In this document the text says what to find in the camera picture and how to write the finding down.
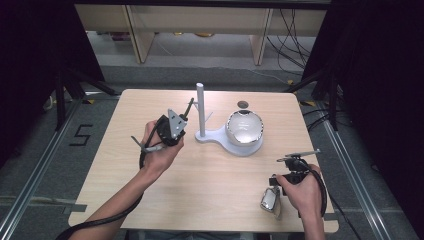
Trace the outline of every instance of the human hand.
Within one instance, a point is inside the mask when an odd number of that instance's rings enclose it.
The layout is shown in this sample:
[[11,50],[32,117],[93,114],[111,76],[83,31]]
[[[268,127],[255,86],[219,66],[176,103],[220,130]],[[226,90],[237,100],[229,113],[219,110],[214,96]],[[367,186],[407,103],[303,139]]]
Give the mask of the human hand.
[[[141,141],[142,144],[146,144],[150,136],[150,133],[154,129],[156,122],[157,121],[154,120],[146,124],[143,140]],[[155,132],[150,141],[149,147],[154,146],[156,144],[160,144],[161,142],[162,141],[159,135],[157,134],[157,132]],[[164,171],[166,171],[171,166],[175,157],[177,156],[178,152],[181,150],[183,146],[184,146],[184,137],[182,137],[180,141],[178,142],[178,144],[175,146],[165,147],[159,151],[154,151],[154,152],[146,154],[146,158],[144,160],[145,170],[159,177]]]
[[[314,164],[309,166],[320,174],[320,168]],[[299,184],[293,185],[282,176],[276,176],[278,183],[284,188],[290,203],[302,217],[321,216],[321,190],[317,180],[309,173]]]

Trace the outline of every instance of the human arm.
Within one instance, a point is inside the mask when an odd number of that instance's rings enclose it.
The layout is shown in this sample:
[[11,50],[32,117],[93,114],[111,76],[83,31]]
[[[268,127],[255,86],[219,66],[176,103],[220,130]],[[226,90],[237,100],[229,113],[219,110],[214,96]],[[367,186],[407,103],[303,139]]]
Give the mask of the human arm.
[[[151,121],[146,124],[142,144],[146,143],[155,123],[156,121]],[[151,142],[153,143],[151,145],[161,142],[157,133],[153,135]],[[86,222],[114,216],[132,206],[144,191],[171,166],[183,146],[184,139],[181,138],[178,144],[173,147],[166,147],[160,151],[147,154],[144,167],[123,188],[94,212]],[[124,220],[125,217],[111,223],[78,230],[70,239],[113,239]]]
[[[320,169],[316,165],[310,164],[309,166],[320,173]],[[284,176],[279,175],[276,178],[284,188],[290,203],[300,213],[305,230],[305,239],[325,239],[324,222],[321,217],[321,191],[312,173],[296,185],[289,183]]]

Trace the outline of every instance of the wooden table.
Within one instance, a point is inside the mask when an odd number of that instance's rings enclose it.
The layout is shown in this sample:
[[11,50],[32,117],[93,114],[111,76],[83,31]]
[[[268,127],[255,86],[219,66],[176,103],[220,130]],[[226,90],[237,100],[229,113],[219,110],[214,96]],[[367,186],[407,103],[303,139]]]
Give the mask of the wooden table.
[[[69,223],[85,221],[138,171],[145,123],[167,114],[168,108],[184,113],[196,91],[126,90],[123,92],[99,146]],[[285,154],[313,150],[296,97],[289,93],[205,91],[205,112],[213,112],[206,129],[220,128],[240,101],[249,103],[264,123],[263,145],[249,157],[237,157],[215,143],[199,143],[198,112],[193,107],[185,128],[185,146],[173,165],[144,194],[123,228],[151,230],[301,232],[302,223],[287,197],[281,196],[282,220],[260,208],[268,178],[288,173]],[[317,164],[314,155],[304,158]],[[327,213],[334,213],[328,201]],[[338,229],[336,220],[325,221],[325,231]]]

